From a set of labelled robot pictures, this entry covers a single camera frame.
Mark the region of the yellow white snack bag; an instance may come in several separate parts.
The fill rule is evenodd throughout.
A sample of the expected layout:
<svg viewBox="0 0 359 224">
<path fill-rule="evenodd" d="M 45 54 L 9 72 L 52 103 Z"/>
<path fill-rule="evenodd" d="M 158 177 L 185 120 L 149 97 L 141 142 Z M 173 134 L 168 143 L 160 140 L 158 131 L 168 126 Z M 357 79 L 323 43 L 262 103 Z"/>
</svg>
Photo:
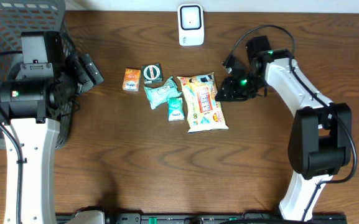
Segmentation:
<svg viewBox="0 0 359 224">
<path fill-rule="evenodd" d="M 193 77 L 177 77 L 187 104 L 188 133 L 229 129 L 221 103 L 215 100 L 217 86 L 214 72 Z"/>
</svg>

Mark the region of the orange tissue pack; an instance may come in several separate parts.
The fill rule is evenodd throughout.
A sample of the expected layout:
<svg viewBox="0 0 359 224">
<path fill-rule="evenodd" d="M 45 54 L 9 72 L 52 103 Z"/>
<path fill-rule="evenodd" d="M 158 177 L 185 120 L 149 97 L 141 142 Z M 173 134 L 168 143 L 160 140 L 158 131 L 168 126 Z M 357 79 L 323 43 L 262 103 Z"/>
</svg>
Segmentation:
<svg viewBox="0 0 359 224">
<path fill-rule="evenodd" d="M 125 91 L 139 91 L 141 71 L 138 69 L 127 68 L 124 74 L 122 88 Z"/>
</svg>

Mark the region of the green tissue pack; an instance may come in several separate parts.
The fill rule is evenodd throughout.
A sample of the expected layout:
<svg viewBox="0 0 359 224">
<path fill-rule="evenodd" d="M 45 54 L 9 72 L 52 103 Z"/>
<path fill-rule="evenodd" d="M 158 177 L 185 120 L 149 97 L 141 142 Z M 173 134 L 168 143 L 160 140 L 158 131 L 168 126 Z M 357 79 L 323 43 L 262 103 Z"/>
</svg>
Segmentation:
<svg viewBox="0 0 359 224">
<path fill-rule="evenodd" d="M 168 100 L 168 120 L 169 121 L 182 121 L 185 118 L 183 111 L 183 99 L 181 97 L 178 98 L 170 98 Z"/>
</svg>

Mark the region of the mint green snack pouch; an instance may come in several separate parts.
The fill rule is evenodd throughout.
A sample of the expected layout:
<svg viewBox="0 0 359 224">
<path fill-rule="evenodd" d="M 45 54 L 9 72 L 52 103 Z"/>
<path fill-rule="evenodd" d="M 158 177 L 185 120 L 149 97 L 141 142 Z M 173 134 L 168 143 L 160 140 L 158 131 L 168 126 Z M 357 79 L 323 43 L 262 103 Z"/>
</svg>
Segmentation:
<svg viewBox="0 0 359 224">
<path fill-rule="evenodd" d="M 168 102 L 170 98 L 178 98 L 182 94 L 182 92 L 178 90 L 173 77 L 169 77 L 160 87 L 151 88 L 145 86 L 144 90 L 152 110 Z"/>
</svg>

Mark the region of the round green white item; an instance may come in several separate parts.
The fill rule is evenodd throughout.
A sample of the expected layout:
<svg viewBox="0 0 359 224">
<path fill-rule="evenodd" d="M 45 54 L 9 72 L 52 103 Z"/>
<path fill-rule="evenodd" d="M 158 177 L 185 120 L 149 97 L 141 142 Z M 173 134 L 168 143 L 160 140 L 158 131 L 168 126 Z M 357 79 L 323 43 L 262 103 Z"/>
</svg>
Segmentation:
<svg viewBox="0 0 359 224">
<path fill-rule="evenodd" d="M 162 69 L 159 63 L 142 66 L 141 73 L 145 84 L 155 84 L 163 81 Z"/>
</svg>

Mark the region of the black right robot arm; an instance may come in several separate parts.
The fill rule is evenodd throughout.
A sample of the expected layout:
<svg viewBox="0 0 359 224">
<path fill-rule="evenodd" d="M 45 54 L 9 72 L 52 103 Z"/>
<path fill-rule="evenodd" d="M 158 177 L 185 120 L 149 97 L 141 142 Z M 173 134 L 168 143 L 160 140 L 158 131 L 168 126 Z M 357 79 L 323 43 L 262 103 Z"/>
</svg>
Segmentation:
<svg viewBox="0 0 359 224">
<path fill-rule="evenodd" d="M 324 187 L 349 181 L 351 174 L 340 180 L 334 176 L 348 163 L 357 164 L 351 109 L 321 94 L 302 73 L 291 51 L 263 47 L 249 50 L 248 57 L 246 68 L 229 54 L 223 62 L 229 76 L 216 99 L 250 100 L 267 86 L 279 94 L 294 118 L 287 148 L 293 173 L 278 205 L 279 216 L 284 220 L 311 221 Z"/>
</svg>

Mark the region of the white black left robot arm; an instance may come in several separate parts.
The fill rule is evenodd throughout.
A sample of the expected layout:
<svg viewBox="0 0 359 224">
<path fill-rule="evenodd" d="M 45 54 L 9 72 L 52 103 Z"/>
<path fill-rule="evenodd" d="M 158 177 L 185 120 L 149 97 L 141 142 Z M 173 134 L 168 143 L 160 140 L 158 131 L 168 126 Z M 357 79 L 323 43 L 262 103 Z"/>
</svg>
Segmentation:
<svg viewBox="0 0 359 224">
<path fill-rule="evenodd" d="M 5 223 L 56 223 L 55 151 L 65 143 L 77 96 L 103 82 L 88 54 L 64 50 L 67 34 L 24 32 L 19 71 L 0 85 L 7 149 Z"/>
</svg>

